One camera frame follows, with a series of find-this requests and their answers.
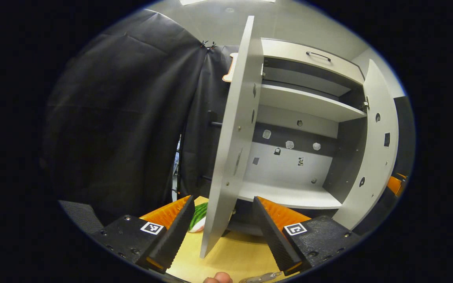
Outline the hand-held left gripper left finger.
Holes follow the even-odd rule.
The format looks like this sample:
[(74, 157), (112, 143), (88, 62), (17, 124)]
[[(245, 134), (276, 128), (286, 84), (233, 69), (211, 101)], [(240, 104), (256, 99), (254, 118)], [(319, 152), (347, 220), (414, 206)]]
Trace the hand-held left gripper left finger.
[(141, 217), (124, 215), (92, 237), (114, 255), (165, 274), (181, 247), (194, 212), (194, 198), (187, 196)]

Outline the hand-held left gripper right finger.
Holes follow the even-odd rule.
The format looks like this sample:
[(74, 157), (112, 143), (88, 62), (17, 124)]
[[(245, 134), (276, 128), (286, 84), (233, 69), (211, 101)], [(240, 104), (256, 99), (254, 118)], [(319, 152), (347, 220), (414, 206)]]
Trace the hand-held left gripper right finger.
[(254, 197), (253, 213), (285, 276), (331, 262), (361, 239), (329, 216), (308, 217), (262, 197)]

